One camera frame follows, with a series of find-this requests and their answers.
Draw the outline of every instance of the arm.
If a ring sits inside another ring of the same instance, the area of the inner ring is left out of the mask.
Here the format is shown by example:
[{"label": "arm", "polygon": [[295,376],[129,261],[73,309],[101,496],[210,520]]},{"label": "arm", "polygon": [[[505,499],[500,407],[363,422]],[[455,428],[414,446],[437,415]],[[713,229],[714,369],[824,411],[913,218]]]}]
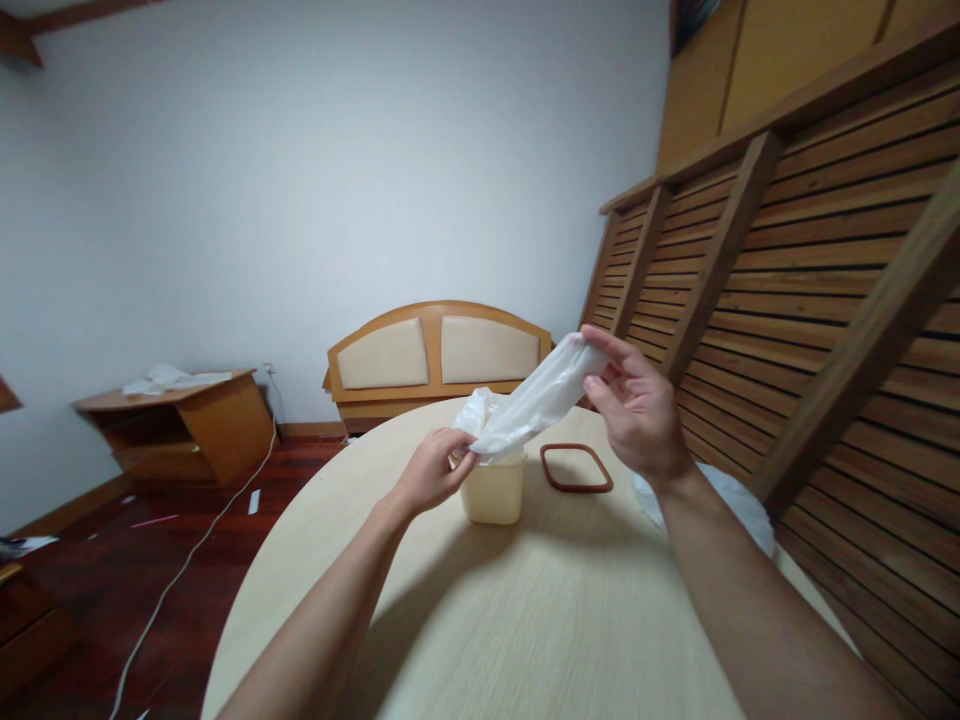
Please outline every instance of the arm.
[{"label": "arm", "polygon": [[697,469],[666,378],[623,340],[591,326],[583,335],[612,360],[584,380],[587,394],[617,457],[657,495],[694,610],[747,717],[900,717]]},{"label": "arm", "polygon": [[327,718],[356,662],[400,541],[412,520],[457,491],[476,463],[447,457],[476,438],[437,430],[414,453],[396,487],[370,512],[356,537],[280,628],[218,715]]}]

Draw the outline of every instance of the ceiling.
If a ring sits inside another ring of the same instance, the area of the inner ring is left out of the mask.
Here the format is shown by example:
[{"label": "ceiling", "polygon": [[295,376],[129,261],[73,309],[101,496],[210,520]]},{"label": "ceiling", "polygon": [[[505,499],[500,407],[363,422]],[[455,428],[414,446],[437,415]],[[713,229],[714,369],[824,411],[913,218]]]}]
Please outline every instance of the ceiling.
[{"label": "ceiling", "polygon": [[23,19],[76,5],[78,2],[79,0],[0,0],[0,10]]}]

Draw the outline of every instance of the plastic container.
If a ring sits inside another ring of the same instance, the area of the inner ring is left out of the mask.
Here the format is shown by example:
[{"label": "plastic container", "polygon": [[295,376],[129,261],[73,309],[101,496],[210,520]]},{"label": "plastic container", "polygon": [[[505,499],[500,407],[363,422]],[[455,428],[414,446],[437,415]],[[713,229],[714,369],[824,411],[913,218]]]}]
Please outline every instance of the plastic container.
[{"label": "plastic container", "polygon": [[523,504],[523,467],[527,453],[521,450],[493,465],[477,465],[460,486],[460,499],[470,522],[513,525]]}]

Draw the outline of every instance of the wooden floor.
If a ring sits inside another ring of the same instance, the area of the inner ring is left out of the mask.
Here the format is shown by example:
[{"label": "wooden floor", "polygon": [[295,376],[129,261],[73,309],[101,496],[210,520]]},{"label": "wooden floor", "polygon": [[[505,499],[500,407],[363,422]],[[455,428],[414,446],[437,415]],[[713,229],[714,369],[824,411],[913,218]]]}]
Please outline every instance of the wooden floor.
[{"label": "wooden floor", "polygon": [[[167,595],[127,679],[118,718],[196,720],[233,598],[257,550],[294,496],[340,450],[337,441],[285,442],[241,495]],[[138,495],[115,501],[21,561],[77,619],[82,641],[0,706],[4,720],[105,720],[127,655],[163,588],[232,490]],[[260,488],[260,511],[248,515]],[[178,514],[168,522],[134,523]]]}]

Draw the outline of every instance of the cushioned headboard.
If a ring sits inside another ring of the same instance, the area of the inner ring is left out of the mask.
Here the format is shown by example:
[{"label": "cushioned headboard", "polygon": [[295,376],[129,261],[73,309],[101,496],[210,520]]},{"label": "cushioned headboard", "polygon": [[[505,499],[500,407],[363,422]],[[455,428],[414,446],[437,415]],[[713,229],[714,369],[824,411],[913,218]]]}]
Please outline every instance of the cushioned headboard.
[{"label": "cushioned headboard", "polygon": [[512,392],[551,346],[543,328],[489,305],[417,303],[371,320],[330,348],[324,388],[355,432],[477,387]]}]

